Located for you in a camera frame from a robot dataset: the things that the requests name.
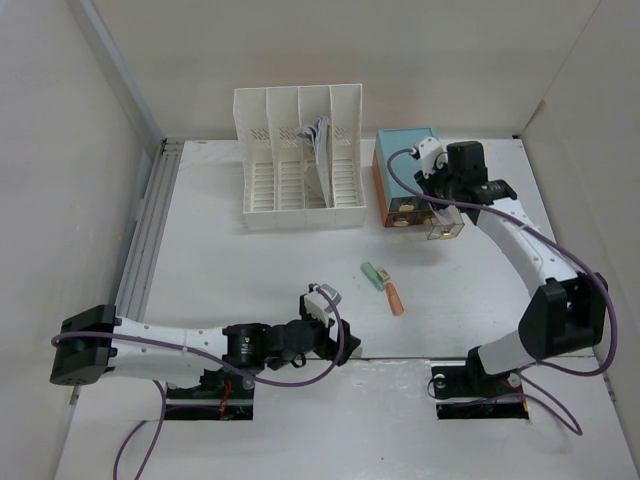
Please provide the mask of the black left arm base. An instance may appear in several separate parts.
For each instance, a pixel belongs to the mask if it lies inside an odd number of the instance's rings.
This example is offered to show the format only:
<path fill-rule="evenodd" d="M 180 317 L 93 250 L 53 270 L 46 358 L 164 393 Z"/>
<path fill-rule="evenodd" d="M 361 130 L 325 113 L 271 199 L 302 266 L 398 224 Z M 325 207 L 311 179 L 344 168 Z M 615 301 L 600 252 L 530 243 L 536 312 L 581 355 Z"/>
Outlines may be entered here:
<path fill-rule="evenodd" d="M 225 371 L 206 371 L 189 388 L 167 386 L 167 421 L 251 421 L 255 383 Z"/>

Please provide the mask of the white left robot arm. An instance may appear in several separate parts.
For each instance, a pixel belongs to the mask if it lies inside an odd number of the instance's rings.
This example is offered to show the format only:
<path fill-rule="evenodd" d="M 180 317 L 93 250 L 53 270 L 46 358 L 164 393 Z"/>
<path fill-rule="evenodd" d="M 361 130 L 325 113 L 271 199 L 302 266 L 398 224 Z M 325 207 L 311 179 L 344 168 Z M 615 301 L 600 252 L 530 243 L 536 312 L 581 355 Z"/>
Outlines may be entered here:
<path fill-rule="evenodd" d="M 311 291 L 299 298 L 299 316 L 285 324 L 241 323 L 215 328 L 151 325 L 98 305 L 61 324 L 51 340 L 55 355 L 49 380 L 84 386 L 106 376 L 163 381 L 217 394 L 224 373 L 263 385 L 264 370 L 305 366 L 308 356 L 344 365 L 361 341 L 340 318 L 338 299 Z"/>

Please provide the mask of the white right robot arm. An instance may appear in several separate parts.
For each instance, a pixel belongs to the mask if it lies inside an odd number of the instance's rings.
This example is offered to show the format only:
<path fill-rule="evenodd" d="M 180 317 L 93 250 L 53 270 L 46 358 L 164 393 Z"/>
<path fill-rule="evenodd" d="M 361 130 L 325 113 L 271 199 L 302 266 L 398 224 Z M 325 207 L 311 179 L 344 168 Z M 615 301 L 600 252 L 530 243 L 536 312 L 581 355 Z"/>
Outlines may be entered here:
<path fill-rule="evenodd" d="M 412 155 L 422 163 L 414 179 L 433 208 L 454 206 L 466 214 L 500 248 L 530 296 L 515 331 L 469 352 L 465 386 L 484 394 L 500 374 L 599 344 L 606 308 L 602 278 L 542 241 L 515 190 L 490 179 L 482 144 L 442 145 L 425 137 Z"/>

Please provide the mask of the white instruction booklet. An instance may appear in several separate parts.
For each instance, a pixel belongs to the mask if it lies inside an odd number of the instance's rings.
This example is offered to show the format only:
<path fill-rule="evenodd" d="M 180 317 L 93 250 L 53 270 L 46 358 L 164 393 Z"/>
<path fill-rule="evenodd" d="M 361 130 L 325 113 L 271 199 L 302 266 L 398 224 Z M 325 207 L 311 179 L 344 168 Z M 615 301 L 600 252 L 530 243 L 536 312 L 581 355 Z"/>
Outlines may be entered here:
<path fill-rule="evenodd" d="M 313 124 L 303 125 L 296 130 L 296 136 L 310 147 L 314 156 L 314 165 L 306 168 L 305 178 L 310 181 L 312 190 L 322 196 L 326 208 L 333 206 L 329 130 L 330 120 L 327 116 L 318 116 Z"/>

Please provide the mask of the clear smoky drawer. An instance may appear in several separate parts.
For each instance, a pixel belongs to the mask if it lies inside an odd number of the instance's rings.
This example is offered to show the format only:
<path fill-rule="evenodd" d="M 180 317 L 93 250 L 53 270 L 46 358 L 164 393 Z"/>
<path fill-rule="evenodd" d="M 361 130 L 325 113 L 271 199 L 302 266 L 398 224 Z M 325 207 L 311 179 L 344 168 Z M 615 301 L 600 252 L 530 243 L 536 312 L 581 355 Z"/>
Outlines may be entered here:
<path fill-rule="evenodd" d="M 429 211 L 423 224 L 425 225 L 428 240 L 456 238 L 465 225 L 460 211 L 454 206 Z"/>

